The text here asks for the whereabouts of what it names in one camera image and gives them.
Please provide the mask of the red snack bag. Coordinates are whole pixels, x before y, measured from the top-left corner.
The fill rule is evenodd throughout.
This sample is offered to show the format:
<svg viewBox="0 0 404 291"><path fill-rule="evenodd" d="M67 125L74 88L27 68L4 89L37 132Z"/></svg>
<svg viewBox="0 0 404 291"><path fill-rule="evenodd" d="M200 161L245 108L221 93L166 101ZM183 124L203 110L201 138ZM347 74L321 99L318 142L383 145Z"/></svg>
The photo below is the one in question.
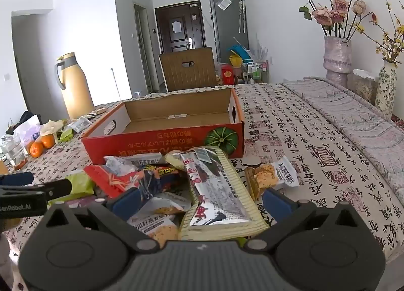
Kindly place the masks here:
<svg viewBox="0 0 404 291"><path fill-rule="evenodd" d="M138 188L141 180L145 177L143 171L135 171L123 176L117 176L99 165L89 165L84 168L84 171L111 198L115 198L131 188Z"/></svg>

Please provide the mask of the white cracker snack packet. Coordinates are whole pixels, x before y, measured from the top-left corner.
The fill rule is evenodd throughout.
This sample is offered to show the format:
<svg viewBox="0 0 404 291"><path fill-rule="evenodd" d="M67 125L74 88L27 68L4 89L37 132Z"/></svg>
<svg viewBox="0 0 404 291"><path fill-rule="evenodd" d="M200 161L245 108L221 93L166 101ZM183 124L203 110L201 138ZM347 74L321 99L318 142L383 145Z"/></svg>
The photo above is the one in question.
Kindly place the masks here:
<svg viewBox="0 0 404 291"><path fill-rule="evenodd" d="M258 200L267 189L299 186L297 172L286 156L277 162L261 164L244 170L247 189L253 200Z"/></svg>

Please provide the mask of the green nut bar packet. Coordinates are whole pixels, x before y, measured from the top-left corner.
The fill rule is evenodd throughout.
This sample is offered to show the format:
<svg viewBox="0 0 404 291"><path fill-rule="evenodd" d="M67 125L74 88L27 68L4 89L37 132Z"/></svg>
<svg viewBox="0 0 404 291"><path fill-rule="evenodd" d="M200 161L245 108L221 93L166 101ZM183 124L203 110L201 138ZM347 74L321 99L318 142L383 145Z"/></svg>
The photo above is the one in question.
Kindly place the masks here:
<svg viewBox="0 0 404 291"><path fill-rule="evenodd" d="M70 181L72 189L68 195L59 197L48 201L48 204L55 204L58 202L69 202L83 197L94 195L95 183L90 179L86 172L82 171L69 175L67 179Z"/></svg>

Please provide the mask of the long striped snack pack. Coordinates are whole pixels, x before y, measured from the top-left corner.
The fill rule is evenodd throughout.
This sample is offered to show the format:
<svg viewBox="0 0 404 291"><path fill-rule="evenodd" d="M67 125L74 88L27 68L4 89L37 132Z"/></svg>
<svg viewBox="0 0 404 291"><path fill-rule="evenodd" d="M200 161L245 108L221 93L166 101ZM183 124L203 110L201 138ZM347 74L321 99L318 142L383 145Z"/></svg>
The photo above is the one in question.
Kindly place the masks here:
<svg viewBox="0 0 404 291"><path fill-rule="evenodd" d="M222 149L193 147L164 158L184 171L190 184L192 205L181 223L181 241L250 238L269 228Z"/></svg>

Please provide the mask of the orange fruit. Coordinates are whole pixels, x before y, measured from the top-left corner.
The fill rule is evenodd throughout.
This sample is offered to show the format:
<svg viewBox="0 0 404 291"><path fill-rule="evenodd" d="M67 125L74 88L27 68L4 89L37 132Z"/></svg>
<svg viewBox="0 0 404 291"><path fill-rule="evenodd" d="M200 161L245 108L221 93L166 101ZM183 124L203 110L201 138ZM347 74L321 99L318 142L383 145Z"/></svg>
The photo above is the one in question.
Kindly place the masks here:
<svg viewBox="0 0 404 291"><path fill-rule="evenodd" d="M46 149L51 149L55 144L54 135L45 135L41 137L41 143Z"/></svg>
<svg viewBox="0 0 404 291"><path fill-rule="evenodd" d="M43 151L44 151L44 146L41 142L35 141L30 145L30 155L33 158L39 158L42 155Z"/></svg>

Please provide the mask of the cream crumpled bag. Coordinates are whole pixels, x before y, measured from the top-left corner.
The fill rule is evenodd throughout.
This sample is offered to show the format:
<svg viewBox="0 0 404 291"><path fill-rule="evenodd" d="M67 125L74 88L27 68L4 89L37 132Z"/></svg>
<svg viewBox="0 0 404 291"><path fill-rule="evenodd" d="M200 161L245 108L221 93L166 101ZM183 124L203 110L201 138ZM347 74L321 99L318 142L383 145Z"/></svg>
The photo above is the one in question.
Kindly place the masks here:
<svg viewBox="0 0 404 291"><path fill-rule="evenodd" d="M42 125L40 129L40 136L45 137L48 135L51 135L54 137L54 141L56 144L59 143L57 133L64 127L64 121L63 120L58 120L58 121L52 121L49 120L47 123Z"/></svg>

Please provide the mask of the grey folded table runner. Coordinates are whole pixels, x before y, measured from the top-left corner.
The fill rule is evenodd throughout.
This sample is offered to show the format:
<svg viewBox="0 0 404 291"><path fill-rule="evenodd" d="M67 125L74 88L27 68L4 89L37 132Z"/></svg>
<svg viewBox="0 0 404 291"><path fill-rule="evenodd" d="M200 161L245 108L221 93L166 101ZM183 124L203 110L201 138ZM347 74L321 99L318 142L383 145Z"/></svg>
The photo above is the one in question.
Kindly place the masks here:
<svg viewBox="0 0 404 291"><path fill-rule="evenodd" d="M379 109L325 78L286 81L283 86L327 118L372 163L403 201L403 131Z"/></svg>

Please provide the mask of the red cardboard snack box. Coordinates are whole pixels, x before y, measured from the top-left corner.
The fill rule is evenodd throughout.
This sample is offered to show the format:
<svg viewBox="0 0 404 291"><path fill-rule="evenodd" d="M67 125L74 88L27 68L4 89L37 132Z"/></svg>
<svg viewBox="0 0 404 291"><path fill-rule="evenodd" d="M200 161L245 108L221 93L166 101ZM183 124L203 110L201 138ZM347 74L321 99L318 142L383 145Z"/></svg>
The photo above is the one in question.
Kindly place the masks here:
<svg viewBox="0 0 404 291"><path fill-rule="evenodd" d="M187 151L217 146L229 158L244 154L244 115L232 88L208 87L127 100L83 134L91 162L106 156Z"/></svg>

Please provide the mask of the yellow thermos jug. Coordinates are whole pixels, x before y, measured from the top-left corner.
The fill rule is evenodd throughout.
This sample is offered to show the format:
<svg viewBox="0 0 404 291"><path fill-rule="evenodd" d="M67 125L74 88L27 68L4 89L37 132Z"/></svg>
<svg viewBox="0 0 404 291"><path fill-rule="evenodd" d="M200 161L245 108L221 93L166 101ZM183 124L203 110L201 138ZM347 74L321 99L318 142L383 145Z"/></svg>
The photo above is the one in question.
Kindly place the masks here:
<svg viewBox="0 0 404 291"><path fill-rule="evenodd" d="M77 119L94 110L86 76L79 66L75 53L70 52L57 59L56 81L71 119Z"/></svg>

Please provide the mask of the floral white vase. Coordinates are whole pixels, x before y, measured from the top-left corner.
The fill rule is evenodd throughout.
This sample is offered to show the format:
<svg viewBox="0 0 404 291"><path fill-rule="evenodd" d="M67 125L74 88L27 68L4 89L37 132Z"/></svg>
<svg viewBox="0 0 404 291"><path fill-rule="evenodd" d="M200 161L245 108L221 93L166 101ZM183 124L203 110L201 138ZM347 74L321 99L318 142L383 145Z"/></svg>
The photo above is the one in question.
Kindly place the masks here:
<svg viewBox="0 0 404 291"><path fill-rule="evenodd" d="M379 72L379 82L374 106L389 119L394 109L397 80L395 64L384 61L384 66Z"/></svg>

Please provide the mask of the wooden chair back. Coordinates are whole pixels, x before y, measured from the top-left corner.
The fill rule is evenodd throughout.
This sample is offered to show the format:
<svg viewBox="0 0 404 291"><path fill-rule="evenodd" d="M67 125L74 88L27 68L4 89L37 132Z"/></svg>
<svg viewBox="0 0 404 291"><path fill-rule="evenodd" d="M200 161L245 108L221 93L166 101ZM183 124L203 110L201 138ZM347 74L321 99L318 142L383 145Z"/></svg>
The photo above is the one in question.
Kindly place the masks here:
<svg viewBox="0 0 404 291"><path fill-rule="evenodd" d="M159 59L167 91L217 86L211 48L162 54Z"/></svg>

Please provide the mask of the pink textured vase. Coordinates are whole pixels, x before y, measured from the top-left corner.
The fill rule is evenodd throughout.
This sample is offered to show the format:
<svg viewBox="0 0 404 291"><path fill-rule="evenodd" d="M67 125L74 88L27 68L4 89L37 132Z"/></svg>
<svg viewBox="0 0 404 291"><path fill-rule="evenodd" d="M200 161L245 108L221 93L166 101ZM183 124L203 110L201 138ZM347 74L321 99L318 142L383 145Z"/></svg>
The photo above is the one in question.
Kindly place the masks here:
<svg viewBox="0 0 404 291"><path fill-rule="evenodd" d="M347 39L325 36L323 67L327 79L347 87L348 75L353 72L351 42Z"/></svg>

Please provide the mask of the dark front door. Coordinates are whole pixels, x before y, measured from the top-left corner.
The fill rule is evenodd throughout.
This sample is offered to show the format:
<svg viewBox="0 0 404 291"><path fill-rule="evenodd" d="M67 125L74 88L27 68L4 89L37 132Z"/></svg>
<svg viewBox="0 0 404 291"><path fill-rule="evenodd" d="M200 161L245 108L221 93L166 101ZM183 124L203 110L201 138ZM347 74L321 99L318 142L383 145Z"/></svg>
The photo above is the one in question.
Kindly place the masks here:
<svg viewBox="0 0 404 291"><path fill-rule="evenodd" d="M155 14L163 54L206 47L200 1L159 7Z"/></svg>

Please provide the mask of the dried pink roses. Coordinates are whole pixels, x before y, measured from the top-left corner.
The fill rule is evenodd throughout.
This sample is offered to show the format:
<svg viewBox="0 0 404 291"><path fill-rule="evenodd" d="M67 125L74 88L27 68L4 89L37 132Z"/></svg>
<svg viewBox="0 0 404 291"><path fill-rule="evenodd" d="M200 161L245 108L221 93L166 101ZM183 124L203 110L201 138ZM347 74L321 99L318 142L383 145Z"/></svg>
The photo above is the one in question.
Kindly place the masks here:
<svg viewBox="0 0 404 291"><path fill-rule="evenodd" d="M329 0L322 5L314 0L299 7L305 20L314 20L326 36L350 41L353 35L364 31L361 22L370 14L363 0Z"/></svg>

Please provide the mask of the grey refrigerator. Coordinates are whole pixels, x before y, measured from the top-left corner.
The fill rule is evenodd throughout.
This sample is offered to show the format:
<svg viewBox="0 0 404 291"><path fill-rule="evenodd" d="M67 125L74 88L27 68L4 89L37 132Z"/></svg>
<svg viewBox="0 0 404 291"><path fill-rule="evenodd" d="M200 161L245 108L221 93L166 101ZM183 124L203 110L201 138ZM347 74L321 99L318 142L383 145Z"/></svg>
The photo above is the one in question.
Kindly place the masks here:
<svg viewBox="0 0 404 291"><path fill-rule="evenodd" d="M210 0L217 61L228 63L229 49L248 44L248 28L240 26L240 0Z"/></svg>

